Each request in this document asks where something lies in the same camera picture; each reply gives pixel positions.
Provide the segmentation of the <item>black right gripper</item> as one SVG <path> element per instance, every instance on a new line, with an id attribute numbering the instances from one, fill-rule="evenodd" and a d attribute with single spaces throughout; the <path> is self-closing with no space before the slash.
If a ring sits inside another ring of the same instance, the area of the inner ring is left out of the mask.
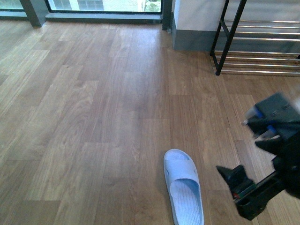
<path id="1" fill-rule="evenodd" d="M 275 155 L 272 160 L 274 172 L 260 182 L 249 179 L 242 165 L 234 169 L 216 166 L 232 190 L 239 215 L 248 220 L 258 216 L 268 201 L 283 190 L 293 197 L 300 197 L 300 137 L 260 140 L 255 144 Z"/>

